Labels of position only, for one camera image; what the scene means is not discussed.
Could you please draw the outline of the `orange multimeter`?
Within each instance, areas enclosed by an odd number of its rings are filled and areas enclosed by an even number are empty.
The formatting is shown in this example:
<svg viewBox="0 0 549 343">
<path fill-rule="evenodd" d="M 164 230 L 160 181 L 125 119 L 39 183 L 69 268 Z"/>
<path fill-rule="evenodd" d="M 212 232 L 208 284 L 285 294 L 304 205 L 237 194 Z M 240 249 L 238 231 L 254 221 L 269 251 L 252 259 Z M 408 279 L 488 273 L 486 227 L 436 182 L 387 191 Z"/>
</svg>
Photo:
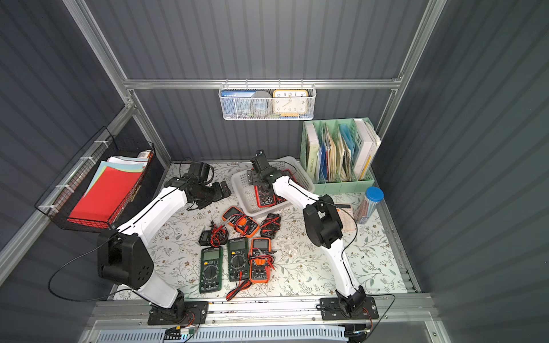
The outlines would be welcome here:
<svg viewBox="0 0 549 343">
<path fill-rule="evenodd" d="M 254 238 L 249 254 L 251 283 L 268 283 L 272 263 L 271 240 L 265 237 Z"/>
</svg>

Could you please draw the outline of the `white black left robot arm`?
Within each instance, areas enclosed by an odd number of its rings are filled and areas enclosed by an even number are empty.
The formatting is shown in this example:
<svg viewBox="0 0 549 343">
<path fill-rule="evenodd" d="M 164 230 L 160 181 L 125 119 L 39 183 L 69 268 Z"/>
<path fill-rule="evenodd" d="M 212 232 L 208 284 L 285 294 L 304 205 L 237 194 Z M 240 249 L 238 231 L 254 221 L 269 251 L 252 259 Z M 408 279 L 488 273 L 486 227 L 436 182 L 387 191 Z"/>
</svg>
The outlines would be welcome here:
<svg viewBox="0 0 549 343">
<path fill-rule="evenodd" d="M 133 218 L 115 231 L 100 234 L 97 240 L 98 275 L 130 287 L 157 307 L 173 307 L 180 292 L 154 271 L 147 247 L 166 221 L 187 203 L 194 202 L 202 209 L 230 195 L 226 182 L 208 186 L 193 178 L 172 178 Z"/>
</svg>

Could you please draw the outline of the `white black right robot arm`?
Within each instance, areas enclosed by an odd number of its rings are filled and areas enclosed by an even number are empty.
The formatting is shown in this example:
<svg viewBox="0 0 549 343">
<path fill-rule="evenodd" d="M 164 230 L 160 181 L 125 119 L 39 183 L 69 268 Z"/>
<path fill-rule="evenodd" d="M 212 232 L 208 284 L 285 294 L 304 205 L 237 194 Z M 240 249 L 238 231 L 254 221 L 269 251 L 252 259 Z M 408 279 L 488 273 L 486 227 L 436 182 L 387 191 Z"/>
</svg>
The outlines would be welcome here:
<svg viewBox="0 0 549 343">
<path fill-rule="evenodd" d="M 347 316 L 360 310 L 366 298 L 363 286 L 357 281 L 346 255 L 343 223 L 333 199 L 313 194 L 295 183 L 287 174 L 270 164 L 252 164 L 252 172 L 262 184 L 303 211 L 306 233 L 311 243 L 325 254 L 335 279 L 340 311 Z"/>
</svg>

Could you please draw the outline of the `tiny black multimeter left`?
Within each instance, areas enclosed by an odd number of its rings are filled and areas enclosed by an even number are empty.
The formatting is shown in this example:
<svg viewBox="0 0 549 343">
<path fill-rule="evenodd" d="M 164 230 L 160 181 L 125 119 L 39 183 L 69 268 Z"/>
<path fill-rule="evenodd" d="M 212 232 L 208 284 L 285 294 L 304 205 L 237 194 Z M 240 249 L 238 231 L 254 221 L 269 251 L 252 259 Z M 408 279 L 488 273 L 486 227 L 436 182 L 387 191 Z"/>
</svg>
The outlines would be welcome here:
<svg viewBox="0 0 549 343">
<path fill-rule="evenodd" d="M 228 242 L 228 234 L 226 229 L 220 230 L 205 230 L 199 238 L 200 246 L 221 247 Z"/>
</svg>

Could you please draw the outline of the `orange multimeter lying diagonal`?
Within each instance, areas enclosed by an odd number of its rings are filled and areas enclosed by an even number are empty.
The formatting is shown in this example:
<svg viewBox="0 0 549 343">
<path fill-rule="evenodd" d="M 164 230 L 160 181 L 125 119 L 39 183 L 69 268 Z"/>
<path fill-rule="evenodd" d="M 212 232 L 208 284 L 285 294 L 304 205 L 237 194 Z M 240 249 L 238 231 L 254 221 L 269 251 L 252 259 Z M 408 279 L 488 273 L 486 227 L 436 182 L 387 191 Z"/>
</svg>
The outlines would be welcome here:
<svg viewBox="0 0 549 343">
<path fill-rule="evenodd" d="M 260 226 L 247 216 L 241 209 L 231 206 L 223 213 L 222 219 L 232 227 L 241 237 L 251 238 L 256 235 Z"/>
</svg>

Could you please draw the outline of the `dark green multimeter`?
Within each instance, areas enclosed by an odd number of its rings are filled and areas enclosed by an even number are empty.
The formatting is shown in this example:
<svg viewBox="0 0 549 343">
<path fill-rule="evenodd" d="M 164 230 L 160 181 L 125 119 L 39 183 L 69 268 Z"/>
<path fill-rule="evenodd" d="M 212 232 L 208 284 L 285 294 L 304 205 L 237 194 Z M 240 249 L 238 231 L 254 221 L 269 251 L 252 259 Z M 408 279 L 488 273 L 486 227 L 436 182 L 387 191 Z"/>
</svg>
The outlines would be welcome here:
<svg viewBox="0 0 549 343">
<path fill-rule="evenodd" d="M 209 247 L 201 251 L 199 293 L 218 292 L 222 288 L 222 247 Z"/>
<path fill-rule="evenodd" d="M 235 238 L 227 242 L 228 280 L 238 282 L 249 278 L 248 240 Z"/>
</svg>

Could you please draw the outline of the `dark green multimeter left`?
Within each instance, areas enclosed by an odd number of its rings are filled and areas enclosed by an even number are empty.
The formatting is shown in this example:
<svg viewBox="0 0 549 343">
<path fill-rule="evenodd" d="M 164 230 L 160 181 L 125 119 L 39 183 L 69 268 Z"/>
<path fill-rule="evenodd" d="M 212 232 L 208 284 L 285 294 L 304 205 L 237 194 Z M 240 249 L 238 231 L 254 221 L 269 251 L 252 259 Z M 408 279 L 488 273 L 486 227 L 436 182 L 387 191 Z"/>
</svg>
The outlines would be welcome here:
<svg viewBox="0 0 549 343">
<path fill-rule="evenodd" d="M 218 292 L 222 288 L 222 247 L 209 247 L 201 251 L 199 293 Z"/>
</svg>

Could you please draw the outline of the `grey tape roll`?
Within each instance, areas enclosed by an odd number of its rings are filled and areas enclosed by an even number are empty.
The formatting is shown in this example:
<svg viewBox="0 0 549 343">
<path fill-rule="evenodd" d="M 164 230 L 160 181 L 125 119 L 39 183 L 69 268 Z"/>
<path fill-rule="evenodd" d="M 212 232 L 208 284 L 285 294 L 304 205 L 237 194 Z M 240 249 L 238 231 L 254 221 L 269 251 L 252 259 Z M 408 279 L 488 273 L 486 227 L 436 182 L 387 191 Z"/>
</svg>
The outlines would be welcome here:
<svg viewBox="0 0 549 343">
<path fill-rule="evenodd" d="M 272 114 L 272 96 L 267 91 L 256 91 L 249 103 L 251 114 L 256 117 L 267 117 Z"/>
</svg>

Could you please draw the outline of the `green desktop file organizer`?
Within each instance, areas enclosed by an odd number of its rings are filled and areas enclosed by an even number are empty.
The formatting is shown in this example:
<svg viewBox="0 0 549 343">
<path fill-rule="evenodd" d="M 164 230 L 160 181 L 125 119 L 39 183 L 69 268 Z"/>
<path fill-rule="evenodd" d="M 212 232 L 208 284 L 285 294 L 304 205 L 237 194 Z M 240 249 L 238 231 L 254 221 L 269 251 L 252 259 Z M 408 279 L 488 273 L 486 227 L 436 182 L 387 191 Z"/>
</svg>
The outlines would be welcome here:
<svg viewBox="0 0 549 343">
<path fill-rule="evenodd" d="M 364 180 L 353 171 L 354 119 L 306 121 L 303 124 L 300 162 L 313 181 L 314 192 L 340 194 L 364 192 L 373 185 L 370 167 Z"/>
</svg>

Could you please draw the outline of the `pink calculator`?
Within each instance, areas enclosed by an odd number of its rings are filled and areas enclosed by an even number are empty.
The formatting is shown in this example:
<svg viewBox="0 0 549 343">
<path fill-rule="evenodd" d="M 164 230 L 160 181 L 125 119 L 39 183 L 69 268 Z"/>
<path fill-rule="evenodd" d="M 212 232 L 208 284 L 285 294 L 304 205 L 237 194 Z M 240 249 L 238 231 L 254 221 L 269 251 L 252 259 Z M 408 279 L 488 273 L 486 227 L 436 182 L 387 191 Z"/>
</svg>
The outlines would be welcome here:
<svg viewBox="0 0 549 343">
<path fill-rule="evenodd" d="M 354 232 L 356 229 L 356 222 L 353 212 L 353 206 L 351 204 L 336 204 L 336 207 L 341 222 L 343 224 L 342 230 L 344 232 Z"/>
</svg>

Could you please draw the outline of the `red paper folder stack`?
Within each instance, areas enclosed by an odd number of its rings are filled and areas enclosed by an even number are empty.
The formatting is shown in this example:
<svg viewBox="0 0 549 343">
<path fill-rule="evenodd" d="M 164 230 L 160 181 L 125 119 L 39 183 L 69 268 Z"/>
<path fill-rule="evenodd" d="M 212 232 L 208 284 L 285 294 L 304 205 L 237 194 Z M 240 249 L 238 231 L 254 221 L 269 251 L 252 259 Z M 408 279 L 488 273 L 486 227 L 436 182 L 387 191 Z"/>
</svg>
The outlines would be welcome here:
<svg viewBox="0 0 549 343">
<path fill-rule="evenodd" d="M 106 229 L 120 213 L 124 200 L 139 181 L 143 171 L 143 164 L 103 161 L 67 221 Z"/>
</svg>

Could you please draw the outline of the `white book in organizer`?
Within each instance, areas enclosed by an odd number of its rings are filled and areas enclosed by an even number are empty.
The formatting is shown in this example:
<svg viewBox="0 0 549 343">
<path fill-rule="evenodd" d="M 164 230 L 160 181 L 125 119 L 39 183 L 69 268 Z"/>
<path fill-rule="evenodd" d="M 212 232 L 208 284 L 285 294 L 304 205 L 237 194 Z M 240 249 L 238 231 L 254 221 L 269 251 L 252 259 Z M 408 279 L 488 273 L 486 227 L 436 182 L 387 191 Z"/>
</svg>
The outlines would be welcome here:
<svg viewBox="0 0 549 343">
<path fill-rule="evenodd" d="M 357 180 L 364 180 L 381 145 L 381 139 L 373 125 L 363 119 L 354 119 L 351 134 L 355 140 L 353 171 Z"/>
</svg>

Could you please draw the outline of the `blue box in wall basket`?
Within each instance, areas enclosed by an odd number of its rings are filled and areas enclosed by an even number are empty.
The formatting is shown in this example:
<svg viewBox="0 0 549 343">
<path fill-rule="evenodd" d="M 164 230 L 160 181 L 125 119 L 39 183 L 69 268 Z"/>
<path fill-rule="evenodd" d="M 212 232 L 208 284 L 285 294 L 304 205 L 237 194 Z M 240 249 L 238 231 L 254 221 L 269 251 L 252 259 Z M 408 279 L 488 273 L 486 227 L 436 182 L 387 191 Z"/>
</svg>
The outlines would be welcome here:
<svg viewBox="0 0 549 343">
<path fill-rule="evenodd" d="M 255 93 L 253 90 L 222 90 L 220 104 L 223 117 L 226 120 L 233 120 L 251 114 L 250 100 Z"/>
</svg>

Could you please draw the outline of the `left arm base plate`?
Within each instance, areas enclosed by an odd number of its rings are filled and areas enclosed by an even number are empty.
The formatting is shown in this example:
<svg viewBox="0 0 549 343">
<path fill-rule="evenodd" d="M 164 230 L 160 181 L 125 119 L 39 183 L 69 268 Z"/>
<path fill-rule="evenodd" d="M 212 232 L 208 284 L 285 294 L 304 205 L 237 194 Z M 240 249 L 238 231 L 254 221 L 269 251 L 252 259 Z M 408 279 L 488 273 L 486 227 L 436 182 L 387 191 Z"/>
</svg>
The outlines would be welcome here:
<svg viewBox="0 0 549 343">
<path fill-rule="evenodd" d="M 176 302 L 169 309 L 153 305 L 149 311 L 147 324 L 151 326 L 204 324 L 208 308 L 209 303 L 206 301 Z"/>
</svg>

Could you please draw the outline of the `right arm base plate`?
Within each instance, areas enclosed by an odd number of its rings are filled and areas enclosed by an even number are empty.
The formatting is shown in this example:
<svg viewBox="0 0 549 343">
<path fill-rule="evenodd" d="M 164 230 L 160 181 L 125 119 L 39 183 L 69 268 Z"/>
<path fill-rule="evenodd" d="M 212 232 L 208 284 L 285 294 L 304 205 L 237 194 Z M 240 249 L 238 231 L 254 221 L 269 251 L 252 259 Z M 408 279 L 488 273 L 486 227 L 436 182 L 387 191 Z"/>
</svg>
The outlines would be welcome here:
<svg viewBox="0 0 549 343">
<path fill-rule="evenodd" d="M 316 310 L 320 311 L 325 321 L 377 320 L 380 317 L 373 297 L 365 297 L 361 302 L 325 297 L 316 304 Z"/>
</svg>

